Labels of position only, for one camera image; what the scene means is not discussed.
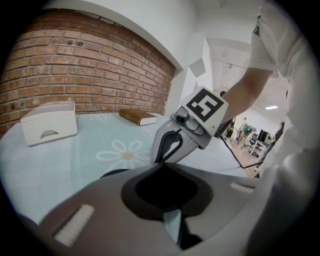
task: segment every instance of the white box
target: white box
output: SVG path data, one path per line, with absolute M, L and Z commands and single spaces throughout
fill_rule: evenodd
M 74 136 L 78 133 L 75 102 L 40 105 L 21 118 L 21 124 L 29 147 Z

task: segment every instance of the book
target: book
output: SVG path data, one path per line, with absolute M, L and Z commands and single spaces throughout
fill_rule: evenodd
M 121 108 L 119 110 L 119 115 L 138 126 L 150 125 L 157 122 L 157 117 L 155 115 L 137 109 Z

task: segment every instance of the white sleeve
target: white sleeve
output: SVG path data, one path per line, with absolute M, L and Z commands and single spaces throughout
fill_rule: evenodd
M 275 63 L 267 52 L 261 39 L 255 33 L 251 35 L 251 55 L 248 68 L 275 71 Z

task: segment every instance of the black opening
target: black opening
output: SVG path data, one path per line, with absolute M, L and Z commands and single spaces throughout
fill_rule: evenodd
M 198 186 L 164 165 L 137 183 L 134 190 L 143 201 L 166 212 L 180 209 L 190 201 Z

